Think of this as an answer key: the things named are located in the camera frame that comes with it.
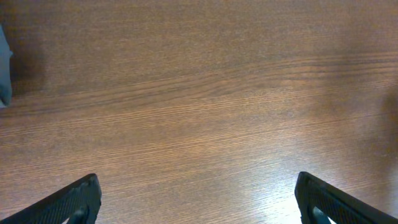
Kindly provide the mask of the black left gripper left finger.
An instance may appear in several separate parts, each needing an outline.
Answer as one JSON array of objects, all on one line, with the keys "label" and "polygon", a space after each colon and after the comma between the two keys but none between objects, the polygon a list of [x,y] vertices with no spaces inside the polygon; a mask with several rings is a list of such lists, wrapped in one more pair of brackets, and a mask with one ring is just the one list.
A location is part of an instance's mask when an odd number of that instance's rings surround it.
[{"label": "black left gripper left finger", "polygon": [[88,174],[33,205],[1,220],[1,224],[94,224],[101,206],[96,174]]}]

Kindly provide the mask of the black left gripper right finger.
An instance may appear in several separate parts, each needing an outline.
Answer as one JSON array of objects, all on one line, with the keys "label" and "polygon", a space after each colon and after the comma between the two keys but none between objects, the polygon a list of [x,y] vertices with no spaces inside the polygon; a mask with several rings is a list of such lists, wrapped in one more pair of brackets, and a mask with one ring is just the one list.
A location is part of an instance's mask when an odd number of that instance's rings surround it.
[{"label": "black left gripper right finger", "polygon": [[397,219],[352,197],[308,172],[300,172],[295,198],[303,224],[397,224]]}]

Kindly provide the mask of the white polo shirt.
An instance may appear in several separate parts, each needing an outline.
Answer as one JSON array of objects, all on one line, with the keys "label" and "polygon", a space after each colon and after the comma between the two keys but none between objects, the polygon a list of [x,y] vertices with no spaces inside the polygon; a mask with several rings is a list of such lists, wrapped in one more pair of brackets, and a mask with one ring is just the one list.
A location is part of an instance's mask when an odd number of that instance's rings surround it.
[{"label": "white polo shirt", "polygon": [[6,36],[1,27],[0,36],[0,88],[1,88],[1,108],[9,106],[12,98],[12,86],[10,75],[10,58],[13,52],[10,50]]}]

